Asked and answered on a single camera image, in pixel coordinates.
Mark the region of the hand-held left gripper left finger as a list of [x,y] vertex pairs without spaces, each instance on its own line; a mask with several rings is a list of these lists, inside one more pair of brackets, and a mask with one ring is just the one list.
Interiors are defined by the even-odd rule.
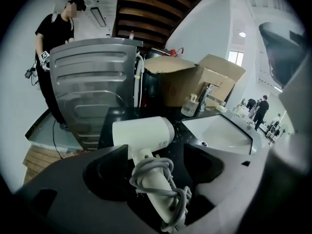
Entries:
[[59,234],[154,234],[128,205],[128,146],[58,160],[16,196]]

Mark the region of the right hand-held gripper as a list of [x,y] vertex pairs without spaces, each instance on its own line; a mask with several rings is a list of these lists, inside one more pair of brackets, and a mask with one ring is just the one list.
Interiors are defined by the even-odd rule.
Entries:
[[275,144],[283,155],[312,153],[312,47],[305,35],[278,25],[259,27],[267,52],[270,75],[281,88],[279,99],[285,107],[294,133]]

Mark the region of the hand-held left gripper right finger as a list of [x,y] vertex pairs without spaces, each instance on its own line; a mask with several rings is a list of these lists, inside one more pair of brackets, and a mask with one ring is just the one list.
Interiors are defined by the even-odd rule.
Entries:
[[184,165],[193,181],[196,203],[184,234],[236,234],[260,183],[267,148],[255,155],[184,145]]

